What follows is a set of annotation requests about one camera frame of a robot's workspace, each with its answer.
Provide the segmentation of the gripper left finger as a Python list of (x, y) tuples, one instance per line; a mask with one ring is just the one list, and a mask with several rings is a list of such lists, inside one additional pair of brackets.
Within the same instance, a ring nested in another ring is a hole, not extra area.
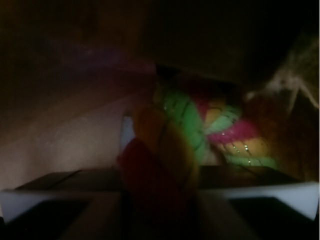
[(0, 192), (3, 240), (121, 240), (123, 182), (115, 169), (54, 172)]

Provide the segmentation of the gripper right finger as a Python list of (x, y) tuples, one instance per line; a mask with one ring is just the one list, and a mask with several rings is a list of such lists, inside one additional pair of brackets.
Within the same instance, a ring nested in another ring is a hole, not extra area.
[(317, 240), (320, 188), (269, 167), (203, 166), (197, 193), (201, 240)]

